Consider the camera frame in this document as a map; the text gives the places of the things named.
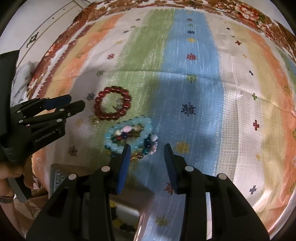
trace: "gray cross print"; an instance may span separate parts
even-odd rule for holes
[[[255,188],[256,187],[256,185],[255,186],[253,186],[253,188],[251,188],[250,189],[250,191],[249,192],[251,192],[251,195],[257,190],[257,188]]]

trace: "silver screw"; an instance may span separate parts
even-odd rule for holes
[[[76,177],[77,177],[77,175],[75,173],[72,173],[69,175],[68,178],[69,178],[69,180],[74,180],[74,179],[76,179]]]
[[[108,172],[108,171],[110,171],[110,166],[103,166],[101,168],[101,170],[102,170],[102,172]]]
[[[220,173],[218,175],[218,178],[222,179],[222,180],[226,180],[227,176],[224,173]]]
[[[192,166],[186,166],[185,170],[188,172],[193,172],[194,168]]]

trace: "light blue beaded bracelet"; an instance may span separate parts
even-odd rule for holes
[[[121,154],[124,146],[118,146],[116,143],[113,143],[113,140],[126,139],[132,130],[141,131],[140,136],[129,144],[131,146],[131,151],[135,152],[139,148],[142,148],[142,153],[144,155],[148,153],[153,154],[156,151],[158,137],[151,133],[152,129],[150,118],[145,118],[144,116],[135,117],[109,128],[104,135],[104,145],[106,149],[110,149],[113,154]]]

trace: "dark blue snowflake print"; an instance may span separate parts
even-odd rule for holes
[[[94,97],[95,97],[95,93],[94,93],[94,92],[91,92],[91,93],[88,93],[88,94],[87,94],[86,99],[87,99],[88,101],[91,101],[91,100],[94,100]]]
[[[182,105],[182,110],[181,110],[181,112],[183,112],[185,115],[187,115],[187,116],[189,116],[189,115],[192,115],[192,114],[194,114],[195,115],[195,113],[194,113],[194,109],[195,109],[196,107],[194,107],[193,105],[191,105],[190,104],[190,102],[188,102],[188,104],[183,104]]]
[[[77,152],[78,150],[75,148],[75,146],[69,147],[68,154],[70,156],[77,156]]]

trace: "red snowflake print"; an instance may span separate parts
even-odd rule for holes
[[[170,195],[173,195],[174,192],[175,192],[171,183],[167,183],[167,186],[165,188],[165,191],[167,191]]]
[[[191,53],[191,54],[187,54],[186,55],[186,59],[189,59],[189,60],[196,60],[196,55]]]
[[[115,56],[115,54],[113,54],[113,53],[111,53],[111,54],[108,54],[108,57],[107,57],[107,59],[113,59],[113,58],[114,58],[114,56]]]

